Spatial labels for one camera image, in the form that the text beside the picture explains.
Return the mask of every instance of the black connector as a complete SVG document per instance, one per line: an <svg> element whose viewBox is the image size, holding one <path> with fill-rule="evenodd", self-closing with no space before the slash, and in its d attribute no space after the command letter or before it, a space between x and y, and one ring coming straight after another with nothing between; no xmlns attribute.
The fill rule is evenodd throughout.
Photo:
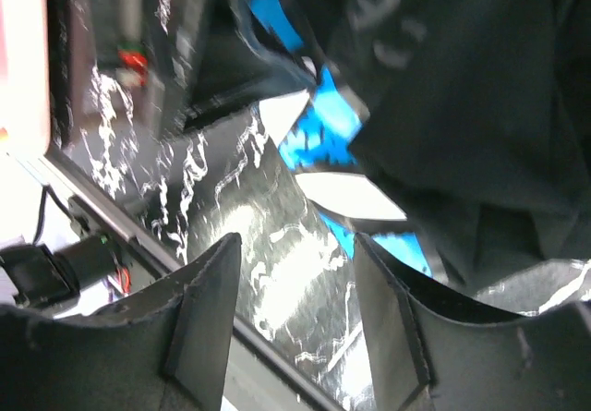
<svg viewBox="0 0 591 411"><path fill-rule="evenodd" d="M88 236L55 254L45 246L3 249L0 266L18 290L17 305L45 309L78 298L80 291L116 271L118 252L107 236Z"/></svg>

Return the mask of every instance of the blue patch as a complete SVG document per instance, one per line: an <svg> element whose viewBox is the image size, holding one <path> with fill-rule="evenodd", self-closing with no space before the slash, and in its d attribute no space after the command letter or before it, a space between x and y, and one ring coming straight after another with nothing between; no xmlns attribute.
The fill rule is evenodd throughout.
<svg viewBox="0 0 591 411"><path fill-rule="evenodd" d="M301 37L283 12L279 0L251 0L250 9L260 24L266 30L272 30L288 51L293 52L304 46ZM321 84L312 104L279 145L279 153L292 171L316 163L356 164L347 148L361 129L361 121L334 86L327 67L320 71L320 76ZM355 234L325 215L320 217L330 228L344 253L352 259ZM377 235L372 238L399 261L428 276L432 275L414 234Z"/></svg>
<svg viewBox="0 0 591 411"><path fill-rule="evenodd" d="M279 145L279 153L292 171L318 162L356 164L347 148L361 129L361 121L336 90L328 68L320 73L322 82L312 104Z"/></svg>
<svg viewBox="0 0 591 411"><path fill-rule="evenodd" d="M410 266L416 271L432 277L427 259L421 250L414 234L387 234L372 237L379 245L390 252L396 259Z"/></svg>
<svg viewBox="0 0 591 411"><path fill-rule="evenodd" d="M355 234L326 215L321 214L320 218L334 234L347 257L352 259L355 254ZM428 277L433 276L427 260L423 255L423 251L418 244L416 235L402 234L397 236L395 234L385 234L375 235L371 238L402 263L416 271L424 273Z"/></svg>
<svg viewBox="0 0 591 411"><path fill-rule="evenodd" d="M287 19L279 0L250 0L250 10L265 30L272 30L279 37L288 51L304 46L304 41Z"/></svg>

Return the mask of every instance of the wire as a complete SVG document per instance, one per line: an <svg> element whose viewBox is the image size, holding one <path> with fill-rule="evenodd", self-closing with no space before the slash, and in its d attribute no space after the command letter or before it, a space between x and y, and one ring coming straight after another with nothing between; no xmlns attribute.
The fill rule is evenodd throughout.
<svg viewBox="0 0 591 411"><path fill-rule="evenodd" d="M131 276L127 268L117 268L117 282L121 287L121 292L128 295L131 292Z"/></svg>
<svg viewBox="0 0 591 411"><path fill-rule="evenodd" d="M43 228L45 227L45 207L47 205L47 196L49 196L52 201L55 203L55 206L59 208L61 212L69 219L73 220L73 216L70 213L69 209L62 203L62 200L57 197L55 191L49 185L43 185L42 193L41 193L41 201L39 203L39 216L37 218L37 229L35 230L35 236L33 237L33 244L37 245L41 240L41 235L43 234Z"/></svg>

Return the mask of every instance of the black cable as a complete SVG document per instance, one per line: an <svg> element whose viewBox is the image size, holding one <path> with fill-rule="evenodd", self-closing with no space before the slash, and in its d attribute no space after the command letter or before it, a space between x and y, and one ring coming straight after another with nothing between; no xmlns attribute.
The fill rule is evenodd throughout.
<svg viewBox="0 0 591 411"><path fill-rule="evenodd" d="M37 245L39 240L41 240L41 234L43 233L43 228L45 227L45 205L47 204L47 188L43 187L41 192L41 202L39 203L39 215L37 217L37 230L35 231L35 236L33 237L33 244Z"/></svg>
<svg viewBox="0 0 591 411"><path fill-rule="evenodd" d="M60 200L57 197L57 194L55 194L54 189L52 187L50 187L49 185L44 185L42 188L42 193L41 193L41 202L39 204L39 216L37 218L37 229L35 230L35 236L33 237L33 244L34 245L37 245L39 243L39 241L41 240L43 228L45 227L45 207L47 205L47 196L51 197L51 199L55 203L55 206L57 206L57 208L59 208L59 210L61 212L63 212L64 215L69 220L72 220L72 214L70 213L70 211L66 207L66 205L64 205L64 203L62 203L62 200Z"/></svg>

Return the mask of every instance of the white patch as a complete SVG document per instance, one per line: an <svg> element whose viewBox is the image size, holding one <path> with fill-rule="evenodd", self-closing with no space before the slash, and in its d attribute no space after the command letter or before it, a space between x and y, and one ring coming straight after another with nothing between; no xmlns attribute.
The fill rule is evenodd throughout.
<svg viewBox="0 0 591 411"><path fill-rule="evenodd" d="M401 221L404 212L364 175L310 173L295 176L306 197L351 219Z"/></svg>
<svg viewBox="0 0 591 411"><path fill-rule="evenodd" d="M306 108L309 99L307 91L299 91L259 103L260 120L275 145L279 146L285 139Z"/></svg>

